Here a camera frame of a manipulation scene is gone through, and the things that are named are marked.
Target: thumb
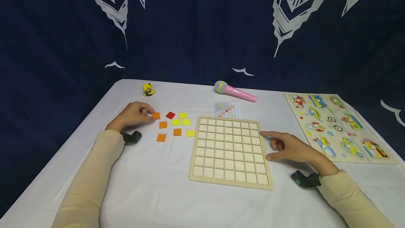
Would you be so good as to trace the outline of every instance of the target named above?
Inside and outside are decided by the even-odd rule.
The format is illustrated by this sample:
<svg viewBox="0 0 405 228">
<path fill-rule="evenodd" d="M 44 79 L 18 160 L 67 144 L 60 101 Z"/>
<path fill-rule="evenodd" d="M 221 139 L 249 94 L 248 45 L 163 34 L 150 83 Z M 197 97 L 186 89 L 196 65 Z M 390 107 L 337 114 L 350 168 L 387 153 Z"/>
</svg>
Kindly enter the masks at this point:
<svg viewBox="0 0 405 228">
<path fill-rule="evenodd" d="M 270 161 L 285 159 L 285 153 L 283 151 L 272 152 L 272 153 L 267 154 L 264 158 L 267 160 L 270 160 Z"/>
</svg>

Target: microphone head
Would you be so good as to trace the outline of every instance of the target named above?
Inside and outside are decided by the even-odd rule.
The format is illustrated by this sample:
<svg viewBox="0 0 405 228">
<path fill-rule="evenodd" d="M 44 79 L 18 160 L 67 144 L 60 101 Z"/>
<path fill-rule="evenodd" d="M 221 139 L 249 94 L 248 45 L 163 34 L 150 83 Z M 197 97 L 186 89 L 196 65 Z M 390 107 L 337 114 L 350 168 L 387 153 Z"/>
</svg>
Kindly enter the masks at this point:
<svg viewBox="0 0 405 228">
<path fill-rule="evenodd" d="M 223 94 L 223 93 L 225 92 L 226 86 L 227 86 L 227 83 L 226 83 L 225 81 L 221 81 L 221 80 L 220 80 L 220 81 L 217 81 L 217 82 L 215 83 L 214 89 L 215 89 L 217 92 Z"/>
</svg>

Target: right hand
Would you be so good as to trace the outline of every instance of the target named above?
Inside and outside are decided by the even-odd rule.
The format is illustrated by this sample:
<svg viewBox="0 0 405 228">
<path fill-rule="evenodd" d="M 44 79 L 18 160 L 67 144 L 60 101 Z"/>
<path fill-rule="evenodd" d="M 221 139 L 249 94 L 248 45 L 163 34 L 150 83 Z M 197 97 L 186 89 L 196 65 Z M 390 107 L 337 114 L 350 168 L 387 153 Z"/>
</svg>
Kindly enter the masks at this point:
<svg viewBox="0 0 405 228">
<path fill-rule="evenodd" d="M 275 131 L 261 131 L 261 135 L 271 137 L 271 148 L 279 152 L 266 155 L 267 160 L 290 159 L 297 162 L 311 163 L 314 157 L 323 156 L 319 151 L 299 140 L 295 135 Z"/>
</svg>

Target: beige sleeve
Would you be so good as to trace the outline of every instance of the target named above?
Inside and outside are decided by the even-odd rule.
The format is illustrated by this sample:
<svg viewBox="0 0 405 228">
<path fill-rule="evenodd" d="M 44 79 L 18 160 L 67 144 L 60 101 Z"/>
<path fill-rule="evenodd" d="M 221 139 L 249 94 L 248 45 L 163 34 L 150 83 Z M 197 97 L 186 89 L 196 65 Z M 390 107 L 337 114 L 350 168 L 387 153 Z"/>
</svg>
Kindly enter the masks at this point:
<svg viewBox="0 0 405 228">
<path fill-rule="evenodd" d="M 350 228 L 395 228 L 346 171 L 321 177 L 320 182 L 320 193 Z"/>
<path fill-rule="evenodd" d="M 111 167 L 124 146 L 115 130 L 100 132 L 56 213 L 53 228 L 96 228 Z"/>
</svg>

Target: wooden puzzle board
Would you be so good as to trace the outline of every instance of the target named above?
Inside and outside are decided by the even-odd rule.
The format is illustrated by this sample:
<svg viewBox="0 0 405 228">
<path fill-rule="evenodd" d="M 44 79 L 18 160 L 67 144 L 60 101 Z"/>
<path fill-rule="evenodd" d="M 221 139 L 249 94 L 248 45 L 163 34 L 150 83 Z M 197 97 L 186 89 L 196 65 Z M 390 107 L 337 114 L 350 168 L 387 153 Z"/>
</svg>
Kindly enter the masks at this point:
<svg viewBox="0 0 405 228">
<path fill-rule="evenodd" d="M 284 94 L 309 144 L 331 161 L 397 164 L 337 94 Z"/>
<path fill-rule="evenodd" d="M 200 116 L 189 179 L 273 190 L 258 121 Z"/>
</svg>

